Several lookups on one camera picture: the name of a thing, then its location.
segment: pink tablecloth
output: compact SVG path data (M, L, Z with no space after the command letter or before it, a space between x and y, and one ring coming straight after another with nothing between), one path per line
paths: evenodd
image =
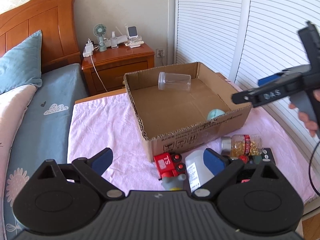
M262 108L252 109L245 125L233 134L260 134L264 147L273 151L277 167L303 201L314 196L308 179L308 163L281 126ZM79 157L91 158L109 147L113 164L103 177L126 194L130 190L163 190L154 163L143 150L138 127L127 94L97 99L74 106L69 133L68 163ZM219 151L219 140L199 149ZM312 172L316 187L320 183Z

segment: glass bottle with gold capsules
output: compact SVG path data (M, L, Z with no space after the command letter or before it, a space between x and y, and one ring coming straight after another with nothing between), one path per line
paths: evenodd
M221 155L230 157L261 155L263 151L260 135L234 135L221 137Z

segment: mint green ball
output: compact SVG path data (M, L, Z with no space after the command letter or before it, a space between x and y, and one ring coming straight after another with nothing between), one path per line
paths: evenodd
M209 112L208 114L208 117L207 117L207 120L211 120L211 119L214 119L220 115L223 115L225 114L225 112L223 112L222 110L220 109L213 109L212 111Z

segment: headboard panel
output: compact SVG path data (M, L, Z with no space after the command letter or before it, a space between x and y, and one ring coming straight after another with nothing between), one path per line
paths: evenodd
M42 73L81 63L73 13L74 0L30 0L0 15L0 57L42 31Z

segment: open cardboard box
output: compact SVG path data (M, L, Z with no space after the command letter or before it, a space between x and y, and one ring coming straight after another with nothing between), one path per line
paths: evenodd
M191 91L159 90L160 72L191 75ZM252 108L235 105L236 89L200 62L127 73L124 83L150 162L155 155L183 153L240 129ZM207 121L213 109L226 114Z

